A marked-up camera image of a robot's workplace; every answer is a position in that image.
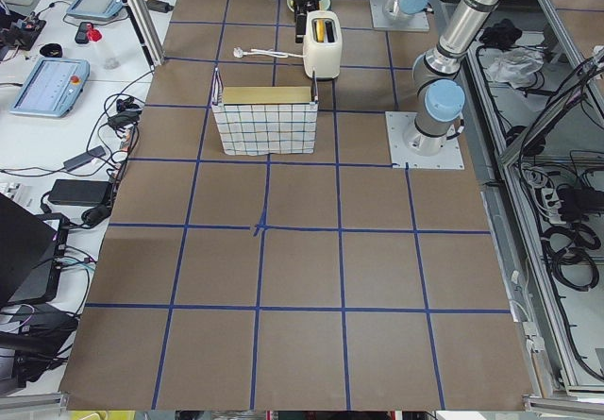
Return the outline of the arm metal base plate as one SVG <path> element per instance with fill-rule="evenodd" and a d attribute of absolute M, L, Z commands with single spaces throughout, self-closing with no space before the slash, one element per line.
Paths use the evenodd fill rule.
<path fill-rule="evenodd" d="M 369 0 L 375 30 L 428 32 L 428 0 Z"/>
<path fill-rule="evenodd" d="M 415 125 L 416 112 L 385 113 L 391 164 L 398 169 L 463 170 L 464 164 L 453 124 L 440 137 L 429 137 Z"/>

